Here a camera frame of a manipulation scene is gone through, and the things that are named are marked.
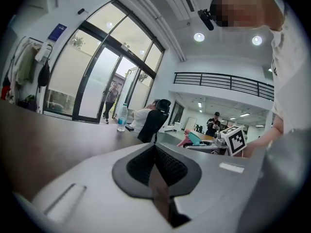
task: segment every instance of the white t-shirt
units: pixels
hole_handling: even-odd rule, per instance
[[[147,116],[151,110],[150,109],[142,109],[138,111],[134,111],[134,121],[130,125],[134,131],[133,133],[138,136],[140,131],[145,125],[145,122],[147,120]]]
[[[308,36],[294,11],[274,0],[285,17],[282,30],[272,31],[275,101],[272,111],[284,122],[284,133],[311,127],[311,49]]]

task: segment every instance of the air conditioner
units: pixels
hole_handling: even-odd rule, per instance
[[[166,0],[178,20],[197,17],[199,6],[196,0]]]

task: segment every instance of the ceiling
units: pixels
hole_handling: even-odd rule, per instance
[[[214,30],[209,31],[199,17],[179,21],[166,0],[150,1],[165,18],[186,56],[225,55],[248,58],[261,66],[271,64],[273,36],[268,28],[233,31],[215,25]],[[196,1],[200,9],[209,8],[211,2],[211,0]],[[203,33],[205,41],[196,42],[193,39],[195,33]],[[252,38],[256,35],[262,37],[263,43],[260,46],[252,44]]]
[[[219,112],[221,119],[230,120],[230,118],[235,117],[236,119],[231,121],[251,126],[265,125],[268,111],[262,108],[220,98],[189,95],[185,93],[178,94],[191,110],[199,112],[200,108],[198,102],[201,102],[203,113],[213,115],[215,112]],[[240,117],[240,115],[245,113],[249,113],[250,115]]]

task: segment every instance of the teal object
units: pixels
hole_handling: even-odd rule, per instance
[[[202,140],[198,136],[196,136],[194,133],[190,132],[188,134],[188,137],[190,141],[193,143],[193,146],[204,146],[204,143],[202,142]]]

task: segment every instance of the blue sign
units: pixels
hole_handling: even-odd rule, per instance
[[[65,31],[66,28],[67,28],[66,26],[59,23],[56,26],[56,28],[52,31],[52,33],[50,34],[48,39],[56,42],[58,40],[58,38],[61,36],[61,34]]]

